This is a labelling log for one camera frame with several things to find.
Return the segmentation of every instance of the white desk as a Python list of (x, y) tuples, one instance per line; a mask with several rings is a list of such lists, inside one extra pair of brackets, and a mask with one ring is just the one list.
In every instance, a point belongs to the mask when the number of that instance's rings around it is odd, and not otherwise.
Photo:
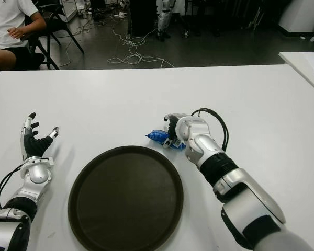
[[(28, 250), (85, 250), (68, 223), (71, 186), (90, 160), (122, 145), (157, 150), (181, 176), (182, 218), (159, 250), (242, 250), (222, 222), (221, 203), (184, 153), (144, 136), (163, 129), (167, 113), (200, 107), (223, 117), (227, 154), (276, 199), (288, 228), (314, 248), (314, 90), (290, 66), (270, 65), (0, 73), (0, 180), (21, 163), (19, 134), (27, 115), (38, 114), (40, 134), (60, 126), (45, 154), (54, 156), (54, 181)], [(221, 143), (219, 123), (208, 121)], [(2, 203), (21, 183), (15, 175)]]
[(281, 52), (279, 56), (314, 87), (314, 70), (302, 52)]

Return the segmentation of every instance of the concrete floor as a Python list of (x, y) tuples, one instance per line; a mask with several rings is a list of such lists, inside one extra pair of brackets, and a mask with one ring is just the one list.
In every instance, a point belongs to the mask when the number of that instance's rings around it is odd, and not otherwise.
[[(111, 17), (99, 22), (93, 21), (85, 28), (90, 29), (88, 33), (76, 35), (77, 41), (85, 50), (82, 54), (72, 42), (68, 47), (68, 55), (71, 63), (61, 67), (63, 70), (69, 69), (137, 69), (137, 68), (158, 68), (161, 61), (140, 62), (135, 65), (111, 64), (107, 60), (114, 57), (124, 59), (129, 56), (128, 45), (122, 45), (123, 41), (112, 32), (119, 33), (124, 38), (127, 33), (127, 21), (114, 21)], [(70, 23), (72, 33), (77, 31), (77, 27), (86, 24), (88, 20), (75, 17)], [(189, 38), (183, 37), (184, 28), (179, 22), (173, 22), (169, 28), (170, 39), (161, 42), (155, 35), (149, 35), (145, 44), (137, 48), (138, 53), (143, 56), (154, 56), (163, 58), (175, 67), (195, 67), (195, 66), (225, 66), (225, 65), (257, 65), (257, 64), (283, 64), (284, 61), (278, 56), (281, 51), (308, 51), (314, 52), (314, 42), (309, 38), (301, 40), (289, 38), (282, 35), (275, 29), (251, 30), (231, 30), (224, 31), (220, 37), (214, 37), (209, 31), (209, 27), (203, 27), (201, 36), (192, 35)], [(66, 46), (70, 38), (60, 38), (61, 46), (52, 39), (51, 56), (58, 66), (69, 61), (66, 55)]]

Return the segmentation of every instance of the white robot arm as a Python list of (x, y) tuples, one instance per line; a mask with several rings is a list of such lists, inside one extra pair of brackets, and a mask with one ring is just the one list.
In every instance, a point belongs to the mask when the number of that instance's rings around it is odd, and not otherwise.
[(286, 229), (285, 217), (278, 204), (225, 154), (210, 136), (204, 119), (174, 113), (165, 116), (164, 120), (170, 121), (169, 138), (164, 146), (170, 145), (175, 137), (186, 144), (186, 157), (211, 184), (217, 199), (224, 203), (222, 219), (238, 244), (255, 251), (313, 250)]
[(25, 251), (29, 241), (29, 231), (39, 200), (51, 183), (50, 168), (52, 158), (43, 158), (43, 154), (58, 136), (59, 128), (43, 139), (35, 139), (38, 131), (32, 131), (39, 123), (31, 124), (36, 114), (26, 119), (21, 131), (21, 151), (24, 163), (10, 172), (0, 184), (0, 194), (12, 174), (20, 170), (23, 186), (9, 201), (0, 204), (0, 251)]

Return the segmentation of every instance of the black chair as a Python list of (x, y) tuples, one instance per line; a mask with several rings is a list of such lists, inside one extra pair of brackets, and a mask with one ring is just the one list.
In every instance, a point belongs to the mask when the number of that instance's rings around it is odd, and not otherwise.
[[(31, 18), (26, 16), (26, 18), (25, 18), (25, 25), (28, 25), (30, 23), (31, 23)], [(42, 62), (40, 62), (40, 64), (38, 65), (38, 67), (41, 64), (47, 64), (48, 67), (50, 66), (50, 64), (52, 64), (52, 66), (56, 70), (59, 70), (58, 66), (53, 61), (53, 59), (51, 58), (50, 54), (44, 49), (44, 47), (42, 46), (41, 42), (39, 41), (39, 37), (41, 37), (41, 36), (43, 36), (42, 32), (34, 32), (32, 34), (28, 34), (26, 36), (23, 36), (21, 38), (21, 40), (28, 41), (29, 51), (30, 51), (32, 57), (34, 57), (36, 54), (38, 54), (38, 53), (35, 52), (36, 47), (38, 47), (40, 49), (40, 51), (44, 54), (44, 56), (47, 58), (46, 61), (44, 61), (44, 59), (43, 59)]]
[(59, 16), (65, 15), (63, 12), (64, 6), (60, 4), (59, 0), (38, 0), (35, 5), (47, 23), (46, 30), (41, 32), (41, 36), (47, 37), (47, 54), (50, 55), (51, 37), (58, 43), (58, 45), (61, 45), (60, 41), (53, 34), (59, 30), (65, 30), (72, 38), (73, 42), (77, 45), (79, 50), (84, 54), (83, 48), (70, 32), (68, 25)]

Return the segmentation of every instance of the blue package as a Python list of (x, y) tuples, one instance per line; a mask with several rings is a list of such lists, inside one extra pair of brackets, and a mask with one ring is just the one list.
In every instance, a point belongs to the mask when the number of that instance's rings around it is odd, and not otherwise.
[[(162, 131), (162, 130), (153, 130), (152, 132), (150, 132), (146, 136), (148, 138), (152, 139), (153, 141), (156, 141), (156, 142), (160, 143), (161, 145), (163, 145), (165, 140), (167, 139), (167, 137), (169, 137), (169, 134), (165, 131)], [(186, 148), (186, 145), (184, 143), (177, 144), (177, 145), (172, 143), (170, 147), (173, 149), (182, 150), (182, 149)]]

